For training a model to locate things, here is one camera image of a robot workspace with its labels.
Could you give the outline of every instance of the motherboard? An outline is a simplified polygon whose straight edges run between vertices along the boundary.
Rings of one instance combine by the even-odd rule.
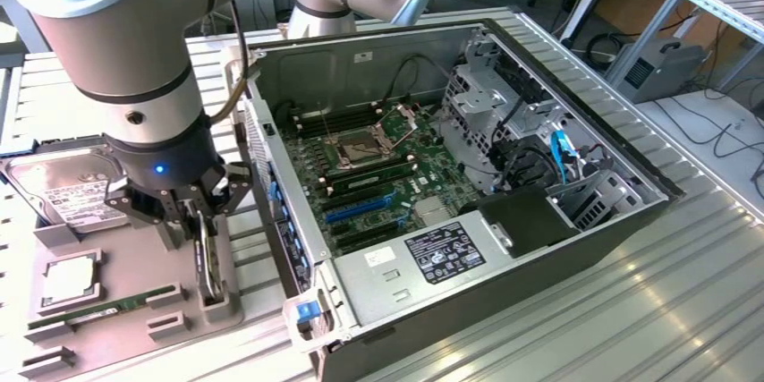
[[[480,198],[439,134],[439,106],[295,117],[284,143],[338,255],[451,219]]]

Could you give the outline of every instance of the blue cable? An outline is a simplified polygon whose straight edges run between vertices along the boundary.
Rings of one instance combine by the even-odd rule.
[[[563,177],[563,183],[567,183],[567,177],[564,175],[564,162],[563,162],[563,152],[567,152],[572,157],[578,156],[576,149],[571,144],[571,140],[562,130],[552,133],[550,138],[550,148],[552,149],[552,158],[560,169],[560,176]]]

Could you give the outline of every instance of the hard drive label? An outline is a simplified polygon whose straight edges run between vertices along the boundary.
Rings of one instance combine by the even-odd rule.
[[[108,181],[98,181],[44,191],[46,200],[71,227],[91,225],[124,216],[104,204],[107,186]]]
[[[486,263],[462,223],[452,223],[406,240],[419,270],[431,284]]]

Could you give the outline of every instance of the screw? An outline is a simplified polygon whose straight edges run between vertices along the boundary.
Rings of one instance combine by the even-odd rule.
[[[130,111],[124,115],[124,118],[126,118],[126,120],[128,120],[128,123],[131,123],[134,125],[139,125],[140,123],[143,123],[146,121],[146,115],[138,111]]]

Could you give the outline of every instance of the aluminum table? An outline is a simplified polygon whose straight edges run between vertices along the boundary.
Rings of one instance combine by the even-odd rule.
[[[687,196],[595,267],[364,380],[764,378],[764,232],[752,209],[527,16],[496,8],[432,14],[422,22],[474,18],[492,18],[507,28]],[[360,28],[383,26],[366,21]],[[247,41],[279,37],[268,30],[250,33]],[[212,111],[226,99],[219,51],[235,43],[234,35],[188,41],[204,103]],[[67,95],[74,96],[75,89],[52,54],[30,55],[11,78],[10,139],[64,137],[86,128],[56,116],[56,100],[71,102]],[[72,132],[76,125],[80,130]],[[234,135],[226,126],[216,130],[215,143],[231,158]],[[8,292],[24,288],[23,250],[34,239],[32,216],[26,210],[8,209],[14,198],[6,200],[7,195],[6,189],[0,193],[0,272],[6,272],[0,379],[14,381],[19,379],[15,358],[30,345],[18,339],[23,322],[15,317],[22,304],[10,300]],[[308,357],[291,348],[280,316],[284,293],[252,200],[230,218],[230,225],[244,293],[243,325],[87,373],[76,381],[315,380]]]

